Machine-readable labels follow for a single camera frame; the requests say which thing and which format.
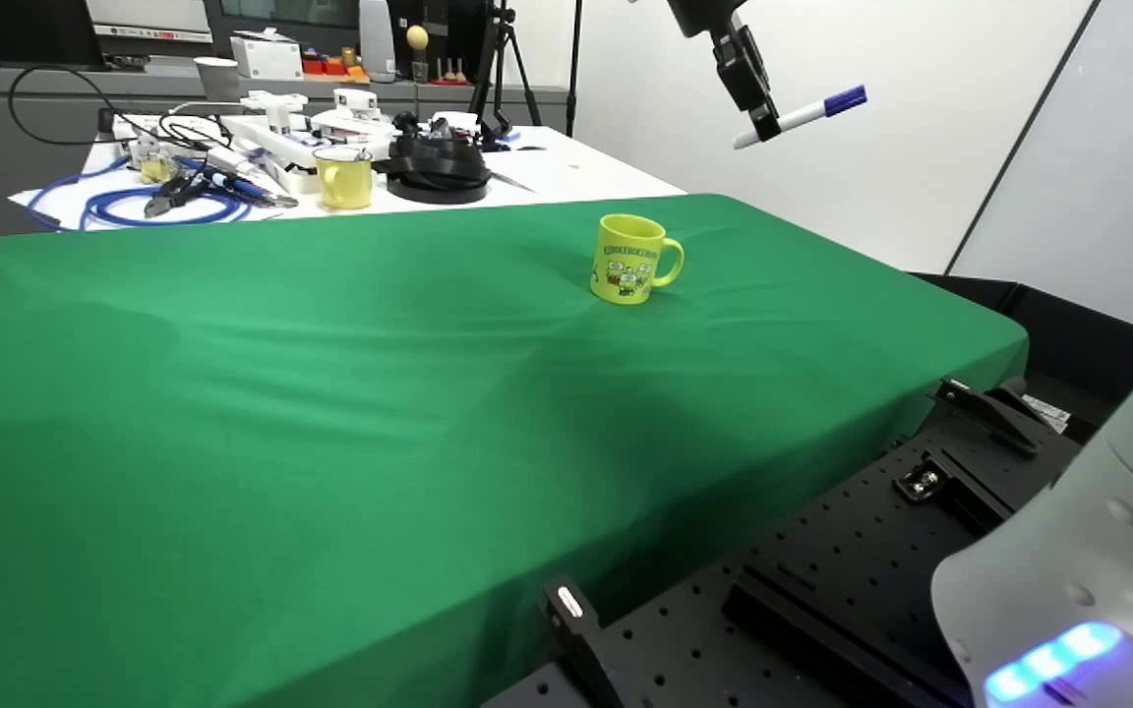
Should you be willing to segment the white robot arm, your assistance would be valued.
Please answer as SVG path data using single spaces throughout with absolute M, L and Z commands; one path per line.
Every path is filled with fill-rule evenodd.
M 725 570 L 720 624 L 859 708 L 1133 708 L 1133 0 L 1092 0 L 960 276 L 1062 303 L 1082 443 L 953 390 L 915 439 Z

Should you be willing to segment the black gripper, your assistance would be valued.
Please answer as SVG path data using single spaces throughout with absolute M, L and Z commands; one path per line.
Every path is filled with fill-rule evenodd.
M 780 107 L 767 86 L 767 65 L 754 36 L 732 17 L 746 0 L 667 0 L 673 21 L 685 40 L 713 31 L 713 60 L 732 102 L 753 116 L 753 143 L 772 143 L 780 133 Z

